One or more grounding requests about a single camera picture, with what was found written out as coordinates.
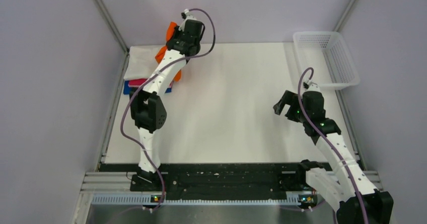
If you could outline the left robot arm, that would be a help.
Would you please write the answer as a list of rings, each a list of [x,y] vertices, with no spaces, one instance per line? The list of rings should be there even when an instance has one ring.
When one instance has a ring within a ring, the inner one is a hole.
[[[170,23],[166,34],[166,45],[155,56],[158,67],[138,91],[131,90],[131,118],[144,145],[140,152],[137,174],[149,190],[156,190],[161,185],[161,176],[156,173],[160,166],[158,151],[154,149],[154,132],[163,127],[167,111],[162,97],[170,83],[180,79],[181,69],[188,63],[189,57],[200,52],[200,41],[205,25],[203,22],[189,19],[181,25]]]

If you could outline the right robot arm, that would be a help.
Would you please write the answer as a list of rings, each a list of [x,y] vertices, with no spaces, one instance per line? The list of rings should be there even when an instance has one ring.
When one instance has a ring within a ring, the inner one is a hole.
[[[326,117],[322,93],[285,91],[273,106],[275,114],[280,115],[286,105],[286,118],[303,125],[304,133],[335,174],[331,178],[321,163],[303,160],[297,167],[296,185],[302,190],[316,190],[334,210],[336,223],[390,223],[394,205],[391,194],[379,190],[360,168],[341,129]]]

